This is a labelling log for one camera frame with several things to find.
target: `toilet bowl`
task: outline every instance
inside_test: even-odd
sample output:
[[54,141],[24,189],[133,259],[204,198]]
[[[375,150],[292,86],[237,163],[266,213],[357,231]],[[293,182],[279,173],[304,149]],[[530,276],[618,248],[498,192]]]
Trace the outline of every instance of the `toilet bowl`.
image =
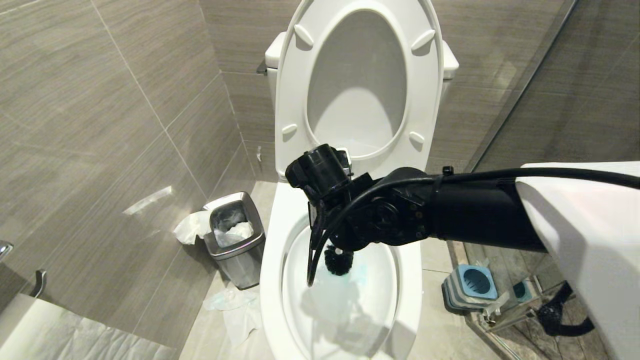
[[[428,0],[302,1],[287,33],[266,54],[280,177],[322,143],[346,148],[355,176],[424,168],[445,48]],[[420,244],[370,244],[340,277],[321,259],[309,288],[307,209],[301,190],[278,183],[260,274],[262,321],[273,355],[406,358],[422,305]]]

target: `toilet tank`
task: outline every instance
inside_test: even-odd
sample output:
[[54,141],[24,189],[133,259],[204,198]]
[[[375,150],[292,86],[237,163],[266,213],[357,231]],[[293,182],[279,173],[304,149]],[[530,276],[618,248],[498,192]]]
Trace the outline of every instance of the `toilet tank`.
[[[267,71],[267,79],[269,81],[269,92],[271,93],[271,103],[273,108],[275,109],[275,101],[276,101],[276,86],[278,82],[278,64],[280,63],[280,55],[282,54],[282,44],[284,44],[284,39],[287,33],[282,32],[278,34],[278,36],[273,40],[269,49],[264,53],[264,63],[266,64]],[[440,96],[440,105],[444,102],[444,99],[447,97],[447,92],[449,90],[449,86],[451,85],[451,80],[456,76],[456,71],[460,66],[455,55],[451,51],[449,44],[443,41],[444,45],[443,51],[443,62],[444,62],[444,78],[442,83],[442,94]]]

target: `toilet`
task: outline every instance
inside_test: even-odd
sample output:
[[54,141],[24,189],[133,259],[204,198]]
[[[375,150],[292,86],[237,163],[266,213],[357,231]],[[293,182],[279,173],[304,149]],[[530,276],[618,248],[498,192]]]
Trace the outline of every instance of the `toilet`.
[[260,273],[262,322],[276,359],[403,359],[422,306],[420,243],[370,244],[335,276],[321,258],[307,287],[307,198],[284,172],[323,143],[355,176],[424,169],[438,106],[458,62],[429,0],[303,0],[265,53],[276,170]]

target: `stainless steel trash can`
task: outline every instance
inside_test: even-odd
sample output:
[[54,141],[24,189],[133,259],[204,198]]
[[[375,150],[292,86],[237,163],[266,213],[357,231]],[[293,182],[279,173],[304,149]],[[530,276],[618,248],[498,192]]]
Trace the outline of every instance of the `stainless steel trash can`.
[[[246,192],[234,193],[214,200],[204,206],[211,210],[209,224],[211,233],[204,236],[209,254],[220,267],[220,270],[242,290],[260,283],[260,266],[264,252],[264,229],[258,215],[258,210],[251,197]],[[244,222],[248,221],[253,227],[253,235],[228,247],[220,247],[216,241],[213,229],[228,231],[228,224],[223,224],[230,213],[238,211],[244,214]]]

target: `bathroom floor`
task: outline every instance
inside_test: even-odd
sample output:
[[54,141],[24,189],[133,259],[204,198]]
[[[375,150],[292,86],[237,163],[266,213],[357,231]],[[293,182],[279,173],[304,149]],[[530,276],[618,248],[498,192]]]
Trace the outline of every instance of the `bathroom floor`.
[[[252,191],[252,199],[258,207],[262,222],[267,228],[276,183],[258,181]],[[452,271],[449,250],[444,241],[427,239],[422,242],[422,314],[409,359],[499,359],[465,323],[461,316],[448,313],[442,302],[440,285]],[[216,274],[206,298],[225,287],[220,273]],[[191,328],[180,360],[211,359],[273,359],[264,329],[254,330],[248,339],[233,347],[227,336],[221,312],[200,309]]]

